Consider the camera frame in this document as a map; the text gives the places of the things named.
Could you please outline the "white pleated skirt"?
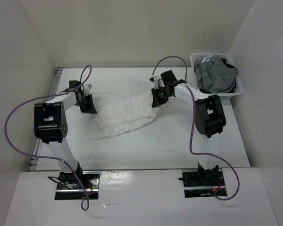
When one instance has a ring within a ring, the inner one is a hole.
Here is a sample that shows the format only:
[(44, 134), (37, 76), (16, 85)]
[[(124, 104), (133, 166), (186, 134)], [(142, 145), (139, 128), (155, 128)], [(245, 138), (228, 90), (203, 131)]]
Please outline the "white pleated skirt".
[(150, 124), (160, 107), (152, 107), (150, 91), (128, 100), (104, 105), (91, 119), (90, 139), (100, 140), (116, 137)]

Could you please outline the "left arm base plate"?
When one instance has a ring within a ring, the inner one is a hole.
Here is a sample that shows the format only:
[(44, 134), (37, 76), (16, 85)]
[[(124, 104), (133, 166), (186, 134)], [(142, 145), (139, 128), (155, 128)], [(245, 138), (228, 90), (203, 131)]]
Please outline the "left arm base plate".
[[(99, 197), (100, 174), (93, 171), (83, 171), (78, 175), (81, 183), (88, 193), (90, 200)], [(60, 173), (58, 177), (48, 176), (56, 186), (55, 200), (83, 200), (85, 193), (73, 174)]]

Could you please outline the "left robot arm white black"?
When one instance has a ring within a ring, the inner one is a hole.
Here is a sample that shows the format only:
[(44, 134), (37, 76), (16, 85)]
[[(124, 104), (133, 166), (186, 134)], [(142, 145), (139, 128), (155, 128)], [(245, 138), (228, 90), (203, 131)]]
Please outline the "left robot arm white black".
[(79, 188), (84, 184), (84, 175), (66, 139), (66, 110), (78, 106), (82, 113), (97, 113), (93, 104), (91, 84), (82, 85), (76, 91), (67, 93), (79, 85), (79, 81), (70, 81), (69, 88), (63, 91), (64, 95), (34, 105), (34, 134), (50, 148), (54, 157), (61, 159), (58, 163), (60, 181), (64, 184), (69, 183), (73, 188)]

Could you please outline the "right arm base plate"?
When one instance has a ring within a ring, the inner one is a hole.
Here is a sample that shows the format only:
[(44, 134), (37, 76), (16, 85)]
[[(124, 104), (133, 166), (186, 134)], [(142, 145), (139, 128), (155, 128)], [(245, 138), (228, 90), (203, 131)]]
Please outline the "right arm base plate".
[(201, 179), (196, 169), (183, 170), (178, 180), (183, 182), (185, 198), (214, 197), (215, 193), (217, 197), (227, 196), (222, 170), (209, 175), (206, 179)]

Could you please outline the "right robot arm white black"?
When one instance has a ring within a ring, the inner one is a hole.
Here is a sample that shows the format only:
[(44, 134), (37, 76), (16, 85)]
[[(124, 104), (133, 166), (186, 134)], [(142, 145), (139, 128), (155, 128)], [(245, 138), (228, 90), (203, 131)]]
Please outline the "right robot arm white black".
[(195, 153), (193, 150), (190, 150), (190, 152), (193, 155), (217, 158), (215, 154), (218, 148), (217, 141), (219, 134), (226, 125), (220, 97), (218, 95), (207, 95), (196, 90), (185, 80), (178, 80), (171, 70), (162, 73), (160, 76), (153, 75), (150, 81), (154, 83), (154, 88), (151, 89), (152, 107), (167, 103), (170, 97), (177, 97), (192, 105), (193, 119), (190, 145), (192, 145), (195, 129), (206, 137), (206, 142), (204, 152)]

